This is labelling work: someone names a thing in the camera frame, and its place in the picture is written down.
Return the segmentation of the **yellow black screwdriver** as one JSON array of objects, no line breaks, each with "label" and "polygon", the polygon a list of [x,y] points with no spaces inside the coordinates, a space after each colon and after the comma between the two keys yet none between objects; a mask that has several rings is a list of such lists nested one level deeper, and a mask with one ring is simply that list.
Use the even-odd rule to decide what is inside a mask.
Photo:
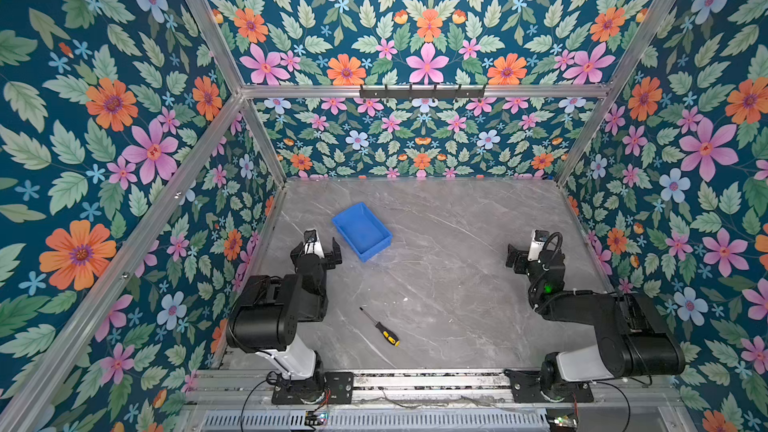
[{"label": "yellow black screwdriver", "polygon": [[384,325],[381,321],[378,321],[373,316],[371,316],[370,313],[363,307],[360,307],[359,310],[374,324],[376,330],[386,339],[390,345],[394,347],[398,347],[400,345],[400,339],[394,331]]}]

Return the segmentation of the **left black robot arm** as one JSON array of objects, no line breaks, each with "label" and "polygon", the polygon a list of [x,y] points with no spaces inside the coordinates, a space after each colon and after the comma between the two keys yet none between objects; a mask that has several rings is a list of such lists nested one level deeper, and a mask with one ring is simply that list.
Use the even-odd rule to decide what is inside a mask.
[{"label": "left black robot arm", "polygon": [[273,402],[316,403],[330,396],[322,359],[298,335],[301,323],[324,320],[329,299],[327,273],[343,262],[337,241],[326,252],[314,230],[290,252],[294,271],[282,277],[250,277],[226,326],[227,345],[267,360]]}]

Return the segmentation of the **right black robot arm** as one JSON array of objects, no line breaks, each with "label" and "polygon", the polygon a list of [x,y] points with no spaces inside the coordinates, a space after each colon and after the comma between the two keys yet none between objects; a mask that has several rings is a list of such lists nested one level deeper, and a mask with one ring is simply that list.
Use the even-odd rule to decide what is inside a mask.
[{"label": "right black robot arm", "polygon": [[684,371],[680,342],[645,294],[565,290],[565,256],[546,242],[538,252],[509,245],[506,266],[528,279],[529,305],[541,318],[589,326],[595,336],[591,346],[547,354],[537,372],[506,369],[515,400],[590,402],[591,382]]}]

